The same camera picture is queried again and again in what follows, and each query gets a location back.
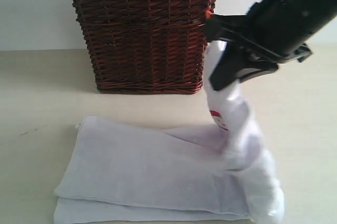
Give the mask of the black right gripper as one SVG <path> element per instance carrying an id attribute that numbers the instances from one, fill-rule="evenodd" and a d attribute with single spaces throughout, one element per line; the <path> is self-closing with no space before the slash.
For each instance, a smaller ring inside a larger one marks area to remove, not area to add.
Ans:
<path id="1" fill-rule="evenodd" d="M 303 62 L 312 55 L 305 41 L 312 36 L 312 4 L 309 0 L 262 0 L 247 15 L 217 15 L 205 19 L 204 35 L 212 41 L 258 45 L 276 54 L 278 63 Z M 235 81 L 275 73 L 279 66 L 265 59 L 251 59 L 251 54 L 228 43 L 209 77 L 212 89 L 221 91 Z"/>

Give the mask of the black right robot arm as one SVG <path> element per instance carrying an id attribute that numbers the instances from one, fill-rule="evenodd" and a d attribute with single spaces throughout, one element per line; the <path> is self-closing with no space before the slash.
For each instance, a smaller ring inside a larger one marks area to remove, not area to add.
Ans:
<path id="1" fill-rule="evenodd" d="M 234 81 L 271 74 L 280 64 L 303 62 L 312 51 L 306 41 L 336 17 L 336 0 L 261 0 L 244 15 L 209 15 L 208 42 L 226 48 L 210 75 L 220 91 Z"/>

